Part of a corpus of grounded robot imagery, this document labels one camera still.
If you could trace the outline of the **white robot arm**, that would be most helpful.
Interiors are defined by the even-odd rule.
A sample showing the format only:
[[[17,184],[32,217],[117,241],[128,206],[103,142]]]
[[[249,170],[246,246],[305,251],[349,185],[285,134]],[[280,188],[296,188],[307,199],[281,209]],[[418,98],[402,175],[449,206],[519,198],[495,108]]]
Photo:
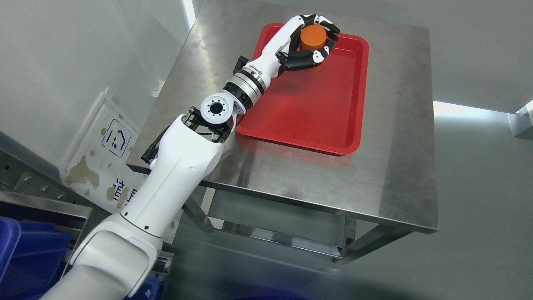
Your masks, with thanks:
[[[71,269],[44,300],[122,300],[142,286],[162,250],[165,231],[199,183],[216,167],[223,143],[264,94],[280,63],[273,54],[240,60],[218,93],[166,129],[150,173],[133,201],[105,218],[75,250]]]

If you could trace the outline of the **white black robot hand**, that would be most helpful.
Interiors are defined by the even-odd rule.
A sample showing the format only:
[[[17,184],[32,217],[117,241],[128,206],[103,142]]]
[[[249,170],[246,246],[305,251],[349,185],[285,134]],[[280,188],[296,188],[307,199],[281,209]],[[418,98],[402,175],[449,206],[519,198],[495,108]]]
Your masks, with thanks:
[[[318,25],[326,31],[325,45],[317,50],[299,50],[301,32],[311,25]],[[330,55],[339,33],[340,29],[322,15],[296,15],[269,40],[260,56],[245,66],[261,75],[264,82],[281,76],[285,71],[318,67]]]

